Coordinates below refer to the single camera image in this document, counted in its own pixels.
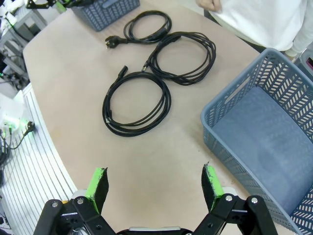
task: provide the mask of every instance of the white slatted surface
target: white slatted surface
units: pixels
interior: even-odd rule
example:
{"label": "white slatted surface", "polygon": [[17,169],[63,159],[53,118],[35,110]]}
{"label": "white slatted surface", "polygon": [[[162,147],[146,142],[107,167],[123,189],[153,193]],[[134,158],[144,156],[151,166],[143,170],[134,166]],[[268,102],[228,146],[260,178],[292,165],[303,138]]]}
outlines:
{"label": "white slatted surface", "polygon": [[[24,101],[37,131],[29,133],[4,167],[1,203],[15,235],[32,235],[49,199],[68,200],[77,190],[45,126],[33,89],[24,90]],[[13,138],[16,146],[22,138]]]}

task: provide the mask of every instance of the bolt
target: bolt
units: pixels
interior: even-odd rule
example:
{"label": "bolt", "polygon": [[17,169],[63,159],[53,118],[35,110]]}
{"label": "bolt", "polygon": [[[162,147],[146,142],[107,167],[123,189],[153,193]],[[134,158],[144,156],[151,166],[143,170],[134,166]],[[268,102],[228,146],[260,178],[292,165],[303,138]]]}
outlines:
{"label": "bolt", "polygon": [[80,198],[80,199],[77,200],[77,203],[78,203],[78,204],[82,204],[83,202],[84,202],[84,199],[83,199],[83,198]]}
{"label": "bolt", "polygon": [[258,203],[258,199],[255,198],[255,197],[252,197],[251,202],[252,202],[253,204],[256,204],[256,203]]}
{"label": "bolt", "polygon": [[228,196],[226,196],[226,201],[227,202],[230,202],[230,201],[232,201],[233,200],[233,197],[232,196],[230,196],[230,195],[228,195]]}

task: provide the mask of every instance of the coiled black cable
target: coiled black cable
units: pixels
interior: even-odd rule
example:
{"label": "coiled black cable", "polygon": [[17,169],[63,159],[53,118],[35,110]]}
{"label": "coiled black cable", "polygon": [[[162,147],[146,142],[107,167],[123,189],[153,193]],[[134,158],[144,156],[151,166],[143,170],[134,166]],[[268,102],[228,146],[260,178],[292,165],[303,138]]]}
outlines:
{"label": "coiled black cable", "polygon": [[[169,113],[172,99],[170,91],[164,81],[156,77],[150,72],[132,72],[130,74],[125,73],[128,70],[126,66],[118,74],[116,81],[110,86],[102,106],[102,117],[105,125],[114,134],[123,137],[139,136],[155,126],[157,126]],[[124,82],[130,81],[136,78],[147,78],[155,82],[162,89],[162,96],[156,107],[144,118],[132,122],[132,123],[119,123],[114,121],[111,111],[111,97],[116,89],[119,88]]]}
{"label": "coiled black cable", "polygon": [[[151,16],[151,15],[157,15],[157,16],[162,16],[165,18],[165,22],[162,25],[162,27],[154,32],[153,34],[150,34],[147,37],[144,38],[137,38],[134,33],[134,26],[136,22],[145,17],[145,16]],[[160,41],[172,28],[172,20],[171,18],[165,14],[164,12],[161,11],[145,11],[140,13],[137,17],[129,21],[125,26],[124,26],[124,36],[125,38],[120,38],[119,36],[109,36],[106,39],[106,45],[108,48],[115,48],[117,45],[124,43],[140,43],[140,44],[151,44],[151,43],[156,43]]]}
{"label": "coiled black cable", "polygon": [[[186,37],[186,38],[195,40],[196,42],[200,43],[205,48],[206,58],[204,62],[195,70],[185,73],[185,74],[181,74],[181,75],[176,75],[170,72],[163,71],[160,68],[158,61],[157,61],[158,54],[167,45],[169,45],[172,42],[177,41],[181,37]],[[183,86],[189,86],[197,82],[200,82],[201,80],[204,79],[204,77],[212,68],[215,58],[216,58],[216,46],[214,42],[209,40],[208,37],[206,37],[203,33],[175,32],[175,33],[166,35],[158,43],[156,49],[151,53],[148,60],[144,64],[142,71],[145,71],[147,67],[150,67],[152,72],[158,77],[173,80],[177,84],[180,84]]]}

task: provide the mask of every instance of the person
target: person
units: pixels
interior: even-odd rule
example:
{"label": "person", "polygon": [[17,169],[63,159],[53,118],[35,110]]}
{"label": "person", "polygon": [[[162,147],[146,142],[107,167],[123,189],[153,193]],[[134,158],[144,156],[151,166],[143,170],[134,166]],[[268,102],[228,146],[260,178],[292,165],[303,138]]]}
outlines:
{"label": "person", "polygon": [[313,42],[313,0],[196,0],[204,15],[258,52],[271,47],[292,59]]}

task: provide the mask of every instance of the blue plastic basket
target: blue plastic basket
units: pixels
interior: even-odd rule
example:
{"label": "blue plastic basket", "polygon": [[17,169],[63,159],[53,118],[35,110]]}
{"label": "blue plastic basket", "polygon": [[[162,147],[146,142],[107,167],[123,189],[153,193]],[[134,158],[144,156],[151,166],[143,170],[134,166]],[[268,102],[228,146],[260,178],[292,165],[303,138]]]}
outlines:
{"label": "blue plastic basket", "polygon": [[95,0],[93,4],[72,10],[95,31],[101,31],[139,5],[139,0]]}
{"label": "blue plastic basket", "polygon": [[204,142],[277,223],[313,233],[313,82],[266,49],[201,113]]}

